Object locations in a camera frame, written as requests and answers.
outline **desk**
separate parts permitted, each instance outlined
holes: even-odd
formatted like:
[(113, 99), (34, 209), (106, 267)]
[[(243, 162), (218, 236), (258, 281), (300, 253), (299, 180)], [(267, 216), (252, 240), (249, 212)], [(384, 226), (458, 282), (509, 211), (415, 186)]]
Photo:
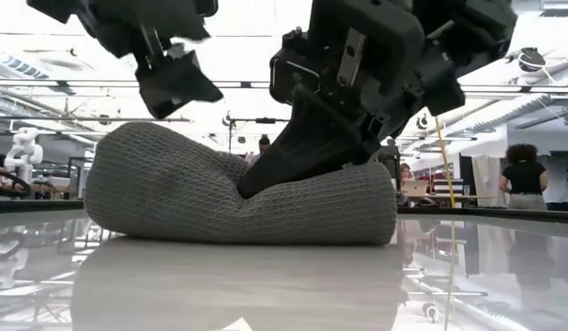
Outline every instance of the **desk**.
[[(405, 196), (407, 198), (411, 199), (411, 200), (428, 198), (428, 199), (431, 199), (431, 200), (436, 201), (436, 202), (444, 202), (445, 201), (445, 202), (449, 203), (451, 201), (451, 197), (449, 196), (449, 194), (427, 194), (427, 195), (422, 195), (422, 196), (405, 194)], [(456, 202), (461, 202), (461, 206), (463, 208), (470, 207), (470, 201), (471, 200), (498, 199), (498, 197), (487, 197), (487, 196), (476, 196), (476, 195), (454, 196), (453, 198), (455, 199)]]

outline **gray cushion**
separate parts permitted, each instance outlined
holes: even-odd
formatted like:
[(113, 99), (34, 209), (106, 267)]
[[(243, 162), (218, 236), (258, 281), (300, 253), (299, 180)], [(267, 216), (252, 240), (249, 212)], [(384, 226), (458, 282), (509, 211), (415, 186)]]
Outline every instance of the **gray cushion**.
[(245, 200), (236, 183), (248, 168), (167, 128), (129, 123), (98, 144), (85, 206), (106, 229), (160, 240), (384, 245), (392, 237), (395, 196), (383, 165), (276, 185)]

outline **white robot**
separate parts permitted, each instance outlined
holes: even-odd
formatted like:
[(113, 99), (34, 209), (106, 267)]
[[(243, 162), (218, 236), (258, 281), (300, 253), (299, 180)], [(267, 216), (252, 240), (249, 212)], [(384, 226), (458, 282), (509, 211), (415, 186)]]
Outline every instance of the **white robot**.
[(35, 142), (38, 135), (36, 128), (21, 128), (13, 137), (12, 148), (5, 158), (5, 170), (18, 169), (18, 177), (29, 184), (33, 178), (33, 165), (43, 161), (43, 148)]

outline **curly hair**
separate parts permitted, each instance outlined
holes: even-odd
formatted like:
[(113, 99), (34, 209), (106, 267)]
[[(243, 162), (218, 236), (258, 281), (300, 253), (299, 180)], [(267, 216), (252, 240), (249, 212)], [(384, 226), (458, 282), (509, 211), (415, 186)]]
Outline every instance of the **curly hair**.
[(529, 143), (517, 143), (506, 149), (506, 161), (515, 164), (521, 161), (535, 161), (538, 158), (538, 148)]

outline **ceiling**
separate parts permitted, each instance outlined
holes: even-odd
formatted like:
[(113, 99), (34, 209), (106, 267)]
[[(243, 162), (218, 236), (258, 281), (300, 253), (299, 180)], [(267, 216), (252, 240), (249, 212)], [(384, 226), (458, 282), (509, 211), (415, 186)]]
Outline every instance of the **ceiling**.
[[(544, 11), (537, 10), (534, 5), (543, 2), (514, 3), (523, 15), (517, 23), (511, 50), (537, 46), (546, 54), (548, 66), (568, 62), (568, 17), (540, 17)], [(545, 3), (550, 8), (558, 3), (563, 5), (561, 1)], [(189, 45), (196, 49), (203, 72), (214, 81), (268, 81), (269, 60), (279, 50), (281, 34), (297, 26), (308, 28), (310, 1), (221, 0), (220, 6), (219, 13), (207, 21), (213, 37)], [(9, 63), (15, 61), (13, 59), (36, 68), (47, 79), (134, 80), (131, 58), (118, 60), (108, 54), (97, 41), (85, 35), (74, 17), (67, 25), (62, 25), (27, 7), (25, 0), (0, 0), (0, 78), (37, 78), (9, 67)], [(517, 63), (501, 61), (462, 77), (460, 81), (465, 85), (502, 85), (522, 74)], [(150, 117), (136, 89), (74, 88), (75, 96), (41, 87), (9, 89), (52, 108), (75, 109), (74, 115), (80, 117), (102, 114), (123, 118)], [(221, 102), (193, 102), (173, 115), (192, 119), (192, 123), (165, 125), (224, 150), (228, 144), (228, 127), (222, 120), (228, 113), (239, 119), (290, 117), (290, 108), (272, 100), (265, 89), (225, 89), (223, 93), (225, 99)], [(461, 117), (466, 109), (484, 102), (486, 100), (469, 98), (464, 108), (442, 116), (442, 120)], [(415, 122), (415, 119), (409, 122), (404, 134), (421, 133)], [(83, 124), (98, 131), (110, 131), (118, 126), (103, 127), (97, 122)], [(261, 134), (276, 137), (283, 126), (253, 122), (238, 126), (237, 135), (245, 136), (247, 143), (236, 144), (236, 151), (254, 150)]]

